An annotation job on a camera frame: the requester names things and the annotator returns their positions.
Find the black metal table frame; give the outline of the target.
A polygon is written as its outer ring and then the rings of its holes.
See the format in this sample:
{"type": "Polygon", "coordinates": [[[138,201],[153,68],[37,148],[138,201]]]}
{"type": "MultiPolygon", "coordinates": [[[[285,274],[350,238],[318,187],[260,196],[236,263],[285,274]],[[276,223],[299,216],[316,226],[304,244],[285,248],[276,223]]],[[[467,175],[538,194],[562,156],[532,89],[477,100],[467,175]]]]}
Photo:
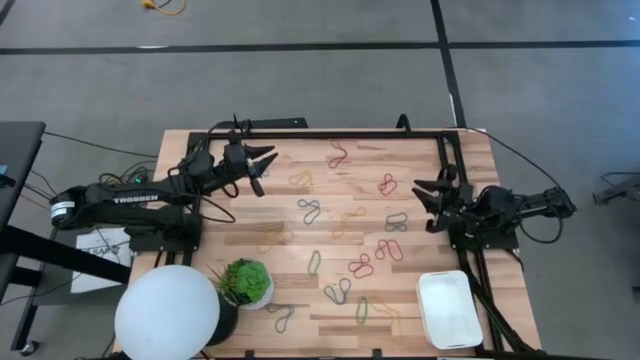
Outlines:
{"type": "Polygon", "coordinates": [[[221,270],[238,258],[262,261],[275,280],[274,299],[291,304],[294,315],[287,329],[278,334],[275,321],[283,314],[244,310],[232,336],[209,347],[213,358],[253,355],[256,358],[437,357],[440,350],[425,337],[416,293],[424,273],[456,270],[457,252],[446,233],[428,233],[427,213],[412,192],[415,179],[433,179],[446,164],[469,164],[480,185],[496,181],[497,173],[488,140],[474,132],[455,129],[312,130],[255,129],[247,137],[251,145],[271,145],[278,157],[263,181],[263,197],[256,197],[248,182],[239,184],[240,194],[229,199],[216,196],[204,207],[206,216],[199,250],[193,265],[207,274],[221,270]],[[337,139],[348,152],[336,168],[328,162],[339,155],[330,140],[337,139]],[[313,191],[304,193],[290,185],[290,176],[302,171],[313,176],[313,191]],[[397,188],[388,196],[378,191],[386,173],[397,188]],[[311,225],[303,223],[307,213],[299,199],[318,200],[321,213],[311,225]],[[333,238],[345,212],[364,207],[365,216],[351,218],[342,238],[333,238]],[[387,232],[388,215],[405,212],[406,232],[387,232]],[[294,233],[287,245],[276,245],[260,254],[257,245],[266,228],[284,223],[294,233]],[[380,239],[396,240],[404,253],[402,261],[374,256],[380,239]],[[321,253],[316,276],[307,266],[312,251],[321,253]],[[347,265],[362,253],[370,256],[374,273],[355,279],[347,265]],[[323,293],[341,278],[351,281],[348,300],[336,305],[323,293]],[[368,300],[364,325],[355,321],[360,297],[368,300]],[[392,330],[391,319],[371,304],[384,303],[401,316],[403,335],[392,330]]]}

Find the black box with antenna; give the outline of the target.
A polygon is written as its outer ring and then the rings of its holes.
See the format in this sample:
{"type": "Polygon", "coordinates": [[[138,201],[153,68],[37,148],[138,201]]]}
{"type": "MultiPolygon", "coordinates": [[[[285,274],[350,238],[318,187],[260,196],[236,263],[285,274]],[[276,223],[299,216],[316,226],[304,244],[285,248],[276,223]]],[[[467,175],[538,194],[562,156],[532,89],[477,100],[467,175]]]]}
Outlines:
{"type": "Polygon", "coordinates": [[[215,125],[216,129],[297,129],[308,128],[308,123],[304,117],[293,118],[272,118],[272,119],[244,119],[238,120],[234,117],[230,121],[221,121],[215,125]]]}

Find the black desk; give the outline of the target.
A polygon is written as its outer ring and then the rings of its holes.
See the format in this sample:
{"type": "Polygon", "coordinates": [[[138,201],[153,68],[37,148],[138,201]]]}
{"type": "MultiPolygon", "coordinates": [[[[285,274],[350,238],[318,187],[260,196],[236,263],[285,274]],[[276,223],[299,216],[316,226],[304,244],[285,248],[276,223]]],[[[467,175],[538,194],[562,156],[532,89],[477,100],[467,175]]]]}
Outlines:
{"type": "Polygon", "coordinates": [[[9,224],[40,149],[45,128],[43,122],[0,122],[0,300],[11,284],[31,289],[10,347],[18,352],[29,341],[38,310],[34,298],[44,275],[41,270],[20,267],[18,260],[21,257],[118,283],[127,282],[130,275],[126,266],[9,224]]]}

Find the black lamp base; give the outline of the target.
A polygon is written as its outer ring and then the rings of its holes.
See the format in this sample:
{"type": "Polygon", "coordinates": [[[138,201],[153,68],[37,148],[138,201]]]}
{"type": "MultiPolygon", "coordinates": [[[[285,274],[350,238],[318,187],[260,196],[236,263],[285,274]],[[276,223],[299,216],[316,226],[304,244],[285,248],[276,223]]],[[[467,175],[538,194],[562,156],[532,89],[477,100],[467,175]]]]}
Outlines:
{"type": "Polygon", "coordinates": [[[207,343],[208,346],[219,345],[226,341],[235,331],[239,309],[221,293],[218,294],[220,314],[216,329],[207,343]]]}

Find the white plastic bin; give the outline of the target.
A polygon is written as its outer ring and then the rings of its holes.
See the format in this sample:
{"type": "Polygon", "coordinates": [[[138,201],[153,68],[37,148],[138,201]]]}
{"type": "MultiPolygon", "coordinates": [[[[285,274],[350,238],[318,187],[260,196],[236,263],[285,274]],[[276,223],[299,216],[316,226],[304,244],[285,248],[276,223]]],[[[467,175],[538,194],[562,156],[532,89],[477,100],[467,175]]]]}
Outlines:
{"type": "Polygon", "coordinates": [[[416,285],[426,339],[439,350],[471,348],[484,340],[467,275],[424,273],[416,285]]]}

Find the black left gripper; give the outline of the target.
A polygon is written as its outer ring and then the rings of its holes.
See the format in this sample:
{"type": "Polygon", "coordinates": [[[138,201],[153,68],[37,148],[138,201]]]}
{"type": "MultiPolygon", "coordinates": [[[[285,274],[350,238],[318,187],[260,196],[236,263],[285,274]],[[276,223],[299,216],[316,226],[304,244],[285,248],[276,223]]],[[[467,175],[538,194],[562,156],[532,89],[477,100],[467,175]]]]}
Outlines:
{"type": "Polygon", "coordinates": [[[224,146],[223,159],[220,162],[221,177],[225,182],[234,182],[248,177],[251,188],[257,197],[265,195],[259,179],[269,165],[278,157],[274,153],[249,165],[247,158],[255,160],[275,149],[274,146],[250,146],[242,142],[224,146]]]}

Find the white grey triangle-pattern pot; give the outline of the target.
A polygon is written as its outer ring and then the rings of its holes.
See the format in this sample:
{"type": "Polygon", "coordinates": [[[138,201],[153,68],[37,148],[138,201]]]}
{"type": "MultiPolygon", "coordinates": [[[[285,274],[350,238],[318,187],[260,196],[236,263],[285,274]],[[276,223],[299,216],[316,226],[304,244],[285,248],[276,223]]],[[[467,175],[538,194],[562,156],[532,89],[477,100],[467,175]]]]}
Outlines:
{"type": "Polygon", "coordinates": [[[238,281],[237,306],[243,310],[260,310],[273,301],[275,283],[270,273],[251,274],[238,281]]]}

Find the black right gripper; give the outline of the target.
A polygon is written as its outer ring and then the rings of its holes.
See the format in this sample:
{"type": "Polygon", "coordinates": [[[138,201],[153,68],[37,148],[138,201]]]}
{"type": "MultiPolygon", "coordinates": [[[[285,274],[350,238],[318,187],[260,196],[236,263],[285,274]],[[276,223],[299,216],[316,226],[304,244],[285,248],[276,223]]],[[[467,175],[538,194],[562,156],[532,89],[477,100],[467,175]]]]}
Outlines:
{"type": "Polygon", "coordinates": [[[473,202],[474,187],[468,183],[453,185],[457,177],[457,166],[444,166],[435,180],[416,179],[414,184],[426,191],[438,191],[434,197],[423,190],[413,188],[412,192],[419,199],[428,214],[433,215],[426,223],[426,231],[439,233],[446,231],[451,224],[461,222],[466,208],[473,202]]]}

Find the white printed paper sheet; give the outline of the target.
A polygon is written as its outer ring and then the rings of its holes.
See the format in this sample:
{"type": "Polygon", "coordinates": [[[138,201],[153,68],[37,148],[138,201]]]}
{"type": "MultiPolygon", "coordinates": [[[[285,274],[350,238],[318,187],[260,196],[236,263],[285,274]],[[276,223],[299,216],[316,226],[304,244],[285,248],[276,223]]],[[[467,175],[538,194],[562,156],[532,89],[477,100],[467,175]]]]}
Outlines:
{"type": "MultiPolygon", "coordinates": [[[[130,236],[123,228],[96,228],[88,234],[78,235],[76,248],[105,260],[131,267],[130,236]]],[[[73,272],[70,292],[81,294],[94,290],[119,286],[112,280],[73,272]]]]}

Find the green succulent plant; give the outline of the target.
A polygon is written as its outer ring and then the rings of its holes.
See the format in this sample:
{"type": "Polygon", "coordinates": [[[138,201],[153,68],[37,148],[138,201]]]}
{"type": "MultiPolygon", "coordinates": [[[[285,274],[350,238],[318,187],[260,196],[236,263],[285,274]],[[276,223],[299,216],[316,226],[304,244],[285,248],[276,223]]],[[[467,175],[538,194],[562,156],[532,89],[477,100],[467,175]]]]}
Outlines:
{"type": "Polygon", "coordinates": [[[258,310],[273,299],[274,280],[258,260],[239,258],[221,270],[209,270],[218,292],[238,308],[258,310]]]}

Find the black equipment stand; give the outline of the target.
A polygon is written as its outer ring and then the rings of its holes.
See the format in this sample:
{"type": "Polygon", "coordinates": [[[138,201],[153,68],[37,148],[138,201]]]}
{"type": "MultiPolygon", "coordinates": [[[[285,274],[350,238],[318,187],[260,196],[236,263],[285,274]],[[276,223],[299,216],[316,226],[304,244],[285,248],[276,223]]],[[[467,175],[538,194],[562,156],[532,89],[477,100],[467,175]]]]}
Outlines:
{"type": "Polygon", "coordinates": [[[592,194],[593,200],[597,205],[605,205],[619,198],[640,203],[640,171],[607,172],[602,174],[600,179],[608,185],[608,188],[592,194]],[[619,183],[612,183],[608,180],[611,176],[626,176],[626,179],[619,183]]]}

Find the white globe lamp shade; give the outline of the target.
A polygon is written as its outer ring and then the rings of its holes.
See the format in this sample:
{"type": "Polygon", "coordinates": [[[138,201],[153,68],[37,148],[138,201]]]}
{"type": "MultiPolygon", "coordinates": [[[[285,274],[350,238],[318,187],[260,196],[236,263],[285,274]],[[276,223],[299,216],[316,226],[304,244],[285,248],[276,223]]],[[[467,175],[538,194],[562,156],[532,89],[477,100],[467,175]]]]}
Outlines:
{"type": "Polygon", "coordinates": [[[130,360],[190,360],[207,345],[219,318],[212,282],[194,268],[168,265],[128,286],[114,330],[130,360]]]}

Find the yellow rubber band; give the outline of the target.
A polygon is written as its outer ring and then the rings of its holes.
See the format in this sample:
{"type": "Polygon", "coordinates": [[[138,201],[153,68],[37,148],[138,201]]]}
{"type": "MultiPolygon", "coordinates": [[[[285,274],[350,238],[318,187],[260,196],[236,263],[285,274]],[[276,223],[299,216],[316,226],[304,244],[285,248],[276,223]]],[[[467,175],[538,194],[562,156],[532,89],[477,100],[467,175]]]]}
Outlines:
{"type": "Polygon", "coordinates": [[[347,227],[347,223],[351,218],[354,217],[362,217],[365,216],[367,213],[366,209],[364,207],[358,207],[353,211],[350,212],[345,212],[338,223],[338,227],[332,232],[332,237],[333,238],[342,238],[344,236],[344,233],[346,232],[346,227],[347,227]]]}
{"type": "Polygon", "coordinates": [[[384,313],[387,316],[389,316],[391,319],[392,330],[396,330],[399,336],[403,335],[402,326],[401,326],[401,316],[397,310],[395,310],[394,308],[391,308],[390,306],[384,303],[380,303],[380,304],[372,303],[371,307],[375,311],[384,313]]]}
{"type": "Polygon", "coordinates": [[[260,254],[268,253],[276,245],[287,245],[294,240],[294,233],[284,223],[276,223],[266,228],[257,245],[260,254]]]}
{"type": "Polygon", "coordinates": [[[298,186],[304,193],[311,193],[314,188],[312,173],[307,170],[290,176],[288,183],[298,186]]]}

